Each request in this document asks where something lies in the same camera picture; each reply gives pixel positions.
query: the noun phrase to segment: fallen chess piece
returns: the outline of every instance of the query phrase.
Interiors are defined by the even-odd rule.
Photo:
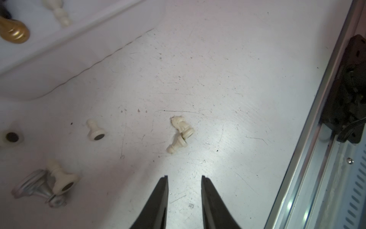
[[[91,141],[100,140],[105,136],[106,131],[98,126],[97,121],[90,118],[86,124],[90,129],[88,136]]]
[[[80,179],[76,174],[66,173],[54,159],[49,159],[46,167],[51,177],[54,177],[56,180],[52,192],[57,196],[69,191]]]
[[[175,142],[168,147],[167,151],[171,154],[177,152],[179,148],[185,148],[188,146],[186,139],[189,138],[195,130],[186,123],[184,117],[173,117],[171,119],[172,125],[179,131],[179,135],[177,136]]]

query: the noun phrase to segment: chess piece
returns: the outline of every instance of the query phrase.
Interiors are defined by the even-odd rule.
[[[182,134],[182,138],[186,140],[189,138],[193,133],[194,129],[186,123],[184,117],[175,116],[171,119],[172,125]]]
[[[9,42],[21,44],[29,39],[29,30],[21,21],[0,16],[0,36]]]
[[[52,188],[55,195],[61,195],[69,191],[79,181],[76,174],[65,173],[60,164],[54,159],[48,160],[46,168],[56,180]]]
[[[177,152],[179,148],[187,146],[188,146],[187,142],[182,138],[181,135],[178,135],[176,141],[171,146],[169,146],[168,152],[173,154]]]
[[[68,13],[62,8],[64,5],[63,0],[42,0],[42,3],[44,7],[52,10],[53,15],[62,27],[67,27],[72,24],[72,20],[69,18]]]
[[[86,121],[86,124],[90,129],[88,136],[91,141],[100,140],[105,136],[105,130],[98,126],[97,121],[93,119],[88,119]]]
[[[16,187],[13,188],[11,194],[18,199],[24,196],[40,196],[46,199],[45,203],[51,208],[58,208],[66,205],[66,198],[63,195],[56,196],[46,182],[47,172],[38,169],[27,176]]]

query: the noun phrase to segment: ventilation slot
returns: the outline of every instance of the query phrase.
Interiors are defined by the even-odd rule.
[[[346,221],[349,222],[352,226],[355,225],[355,223],[352,220],[350,220],[348,217],[346,217]]]
[[[360,177],[360,175],[357,175],[357,178],[358,178],[360,181],[362,181],[363,183],[365,183],[365,180],[364,180],[362,177]]]
[[[351,212],[350,210],[348,210],[347,212],[348,212],[348,214],[350,214],[353,218],[356,218],[356,215],[355,215],[353,212]]]
[[[353,191],[355,192],[355,193],[357,193],[357,195],[359,195],[359,196],[361,196],[361,193],[357,190],[357,189],[353,189]]]
[[[357,208],[354,204],[350,203],[350,206],[351,206],[353,209],[355,209],[356,211],[358,210],[358,208]]]
[[[366,173],[365,173],[362,169],[358,169],[358,171],[359,171],[360,173],[362,173],[362,175],[366,176]]]
[[[360,188],[360,189],[363,189],[363,186],[362,185],[360,185],[360,183],[359,182],[355,182],[355,184]]]
[[[354,201],[356,201],[356,203],[360,203],[360,201],[359,201],[359,199],[357,199],[354,195],[352,195],[352,199],[354,200]]]

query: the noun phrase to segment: scratch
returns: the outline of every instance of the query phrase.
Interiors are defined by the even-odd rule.
[[[178,42],[178,44],[174,47],[174,49],[173,49],[173,50],[175,50],[175,48],[176,48],[176,47],[178,47],[179,43],[180,43],[180,42]],[[173,56],[173,57],[174,57],[174,56]]]
[[[191,163],[191,162],[187,162],[188,164],[193,164],[193,165],[200,165],[200,164],[196,164],[196,163]]]
[[[176,202],[177,200],[179,200],[179,199],[181,199],[181,198],[183,198],[183,197],[185,197],[185,196],[186,196],[186,195],[184,195],[184,196],[182,196],[182,197],[180,197],[180,198],[178,198],[178,199],[174,200],[173,202],[170,202],[169,204],[174,203],[174,202]]]
[[[233,121],[233,120],[228,120],[228,119],[215,118],[215,117],[209,117],[209,116],[206,116],[206,117],[207,117],[207,118],[218,119],[218,120],[223,120],[223,121],[235,122],[235,121]]]
[[[184,153],[180,153],[180,154],[188,154],[188,153],[192,153],[192,152],[197,152],[197,150],[189,151],[189,152],[184,152]]]
[[[192,29],[191,33],[189,34],[189,36],[188,36],[187,40],[191,37],[191,35],[192,35],[192,32],[193,32],[194,28],[196,28],[196,25],[197,25],[197,22],[196,22],[196,24],[194,25],[194,27],[193,27],[193,29]]]
[[[195,160],[202,161],[201,159],[192,159],[192,158],[180,158],[180,157],[172,157],[172,158],[179,158],[179,159],[192,160],[192,161],[195,161]]]
[[[270,26],[267,22],[265,22],[262,18],[260,18],[257,14],[254,14],[261,22],[263,22],[264,24]]]
[[[177,195],[182,194],[183,192],[187,192],[188,190],[191,190],[191,189],[193,189],[193,188],[189,188],[189,189],[187,189],[187,190],[184,190],[184,191],[182,191],[182,192],[178,193]]]
[[[237,172],[235,172],[257,195],[259,195]]]
[[[192,216],[192,214],[190,214],[189,216],[188,216],[188,218],[186,218],[186,220],[184,220],[184,222],[186,222],[187,221],[187,219],[189,219],[189,217],[191,217]]]
[[[126,126],[127,126],[127,123],[124,125],[124,133],[123,133],[123,140],[122,140],[121,157],[120,157],[119,159],[121,159],[121,158],[123,158],[123,159],[124,159],[124,155],[123,155],[123,145],[124,145],[124,137],[125,137],[125,135],[126,135]]]
[[[152,144],[152,145],[157,145],[157,144],[161,144],[161,143],[165,143],[167,141],[163,141],[163,142],[159,142],[159,143],[155,143],[155,144]]]
[[[151,94],[160,94],[160,95],[192,95],[192,94],[182,94],[182,93],[151,93]]]
[[[223,138],[223,135],[224,135],[224,125],[225,125],[225,124],[223,124],[223,131],[222,131],[222,133],[221,133],[221,137],[220,137],[220,140],[219,140],[218,144],[221,142],[221,139]]]
[[[264,141],[264,143],[266,143],[266,145],[268,145],[268,144],[267,144],[267,142],[266,142],[263,138],[247,137],[247,136],[244,136],[244,137],[246,137],[246,138],[251,138],[251,139],[258,139],[258,140],[262,140],[262,141]]]
[[[200,114],[200,113],[193,112],[193,111],[169,111],[169,112],[188,112],[188,113]]]
[[[239,76],[238,74],[235,74],[235,73],[232,73],[232,72],[229,72],[229,71],[227,71],[228,73],[231,73],[231,74],[233,74],[233,75],[237,75],[237,76]]]

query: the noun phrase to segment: white chess piece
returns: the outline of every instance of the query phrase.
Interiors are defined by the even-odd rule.
[[[49,159],[46,167],[51,176],[56,180],[55,185],[52,188],[52,192],[55,195],[61,195],[67,192],[80,179],[76,174],[65,173],[60,164],[54,159]]]
[[[97,121],[90,118],[86,124],[90,128],[88,136],[91,141],[100,140],[105,136],[106,131],[98,126]]]
[[[187,146],[188,146],[187,142],[182,138],[181,135],[178,135],[175,143],[173,143],[171,146],[169,146],[168,152],[173,154],[173,153],[177,152],[179,148],[187,147]]]
[[[171,121],[172,125],[179,131],[179,133],[182,134],[184,140],[189,138],[194,133],[194,129],[185,122],[186,120],[184,117],[176,116],[173,117]]]
[[[42,0],[43,6],[52,10],[56,19],[60,22],[62,27],[67,27],[72,24],[68,13],[62,8],[63,0]]]

